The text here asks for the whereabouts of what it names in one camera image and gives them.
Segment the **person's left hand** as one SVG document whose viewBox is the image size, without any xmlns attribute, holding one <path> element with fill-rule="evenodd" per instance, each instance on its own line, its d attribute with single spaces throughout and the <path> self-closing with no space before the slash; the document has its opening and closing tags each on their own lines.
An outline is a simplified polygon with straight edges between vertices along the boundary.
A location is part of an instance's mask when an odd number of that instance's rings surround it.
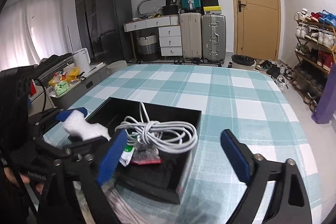
<svg viewBox="0 0 336 224">
<path fill-rule="evenodd" d="M 10 168 L 8 167 L 4 167 L 4 173 L 7 177 L 7 179 L 12 182 L 13 184 L 15 184 L 16 186 L 19 186 L 17 179 L 15 178 L 13 172 L 11 171 Z M 21 176 L 21 180 L 25 183 L 25 184 L 29 184 L 30 183 L 30 179 L 27 176 L 24 175 L 20 175 Z M 42 194 L 44 188 L 44 184 L 36 184 L 35 189 L 38 193 Z"/>
</svg>

